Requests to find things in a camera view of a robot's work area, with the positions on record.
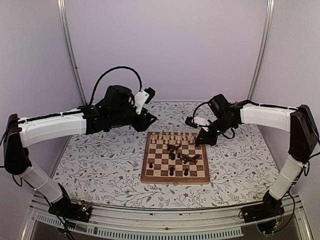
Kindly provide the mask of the wooden chess board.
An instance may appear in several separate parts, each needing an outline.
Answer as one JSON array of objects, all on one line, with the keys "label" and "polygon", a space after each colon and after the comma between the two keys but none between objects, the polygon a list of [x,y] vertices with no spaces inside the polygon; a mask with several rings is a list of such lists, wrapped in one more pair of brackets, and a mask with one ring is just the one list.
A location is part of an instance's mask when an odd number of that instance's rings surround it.
[{"label": "wooden chess board", "polygon": [[[181,147],[174,152],[175,154],[182,153],[190,157],[200,155],[197,163],[190,161],[184,164],[183,160],[178,157],[175,160],[169,159],[167,144],[150,143],[148,133],[140,174],[140,181],[143,184],[207,185],[210,183],[205,145],[195,145],[195,142],[188,145],[181,144]],[[170,167],[174,167],[173,176],[169,175]],[[187,176],[184,175],[185,169],[189,170]]]}]

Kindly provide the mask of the dark piece placed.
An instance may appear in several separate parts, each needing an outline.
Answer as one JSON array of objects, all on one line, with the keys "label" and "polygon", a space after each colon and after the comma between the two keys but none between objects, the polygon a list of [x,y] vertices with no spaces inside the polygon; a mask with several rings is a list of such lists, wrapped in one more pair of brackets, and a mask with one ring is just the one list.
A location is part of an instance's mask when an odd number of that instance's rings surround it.
[{"label": "dark piece placed", "polygon": [[171,166],[170,169],[169,169],[169,175],[173,176],[174,175],[174,171],[175,171],[175,168],[173,166]]}]

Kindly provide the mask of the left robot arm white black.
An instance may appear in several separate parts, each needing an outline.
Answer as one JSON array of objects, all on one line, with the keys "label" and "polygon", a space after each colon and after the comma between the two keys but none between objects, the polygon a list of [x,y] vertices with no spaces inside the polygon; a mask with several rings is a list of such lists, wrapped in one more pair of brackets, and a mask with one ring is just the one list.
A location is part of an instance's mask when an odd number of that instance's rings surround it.
[{"label": "left robot arm white black", "polygon": [[95,105],[31,118],[12,114],[3,135],[4,169],[44,195],[63,217],[70,217],[75,211],[74,205],[63,188],[30,160],[28,147],[66,136],[109,132],[123,126],[143,132],[157,120],[144,108],[154,96],[155,90],[151,87],[133,94],[127,87],[111,85]]}]

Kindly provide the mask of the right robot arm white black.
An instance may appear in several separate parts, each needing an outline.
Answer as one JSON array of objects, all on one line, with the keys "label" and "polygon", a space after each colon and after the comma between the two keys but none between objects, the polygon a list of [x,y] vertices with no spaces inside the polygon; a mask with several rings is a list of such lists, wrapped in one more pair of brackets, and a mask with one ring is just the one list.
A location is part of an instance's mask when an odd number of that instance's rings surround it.
[{"label": "right robot arm white black", "polygon": [[267,192],[272,199],[280,200],[316,156],[314,151],[320,137],[311,108],[306,104],[280,106],[248,99],[231,103],[223,94],[214,96],[205,104],[216,119],[210,121],[195,115],[190,118],[191,126],[201,128],[195,141],[197,145],[214,146],[219,136],[240,125],[256,125],[262,131],[280,170]]}]

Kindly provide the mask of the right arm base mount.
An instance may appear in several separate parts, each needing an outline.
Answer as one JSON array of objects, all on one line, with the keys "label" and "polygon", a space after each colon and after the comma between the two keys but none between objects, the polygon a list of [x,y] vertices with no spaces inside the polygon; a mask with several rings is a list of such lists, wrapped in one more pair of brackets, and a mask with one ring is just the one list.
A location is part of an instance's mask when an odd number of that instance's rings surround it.
[{"label": "right arm base mount", "polygon": [[263,196],[262,203],[243,207],[238,216],[241,215],[245,223],[264,220],[264,222],[257,224],[257,228],[261,233],[269,235],[277,230],[283,220],[284,213],[282,200],[273,198],[267,191]]}]

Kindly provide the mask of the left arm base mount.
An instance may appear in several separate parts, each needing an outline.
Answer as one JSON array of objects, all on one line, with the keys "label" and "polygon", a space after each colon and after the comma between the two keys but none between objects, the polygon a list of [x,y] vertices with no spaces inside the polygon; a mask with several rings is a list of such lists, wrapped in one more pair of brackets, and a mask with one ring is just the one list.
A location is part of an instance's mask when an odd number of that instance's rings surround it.
[{"label": "left arm base mount", "polygon": [[72,202],[63,197],[59,201],[51,203],[48,212],[62,218],[88,223],[92,214],[92,204],[84,200]]}]

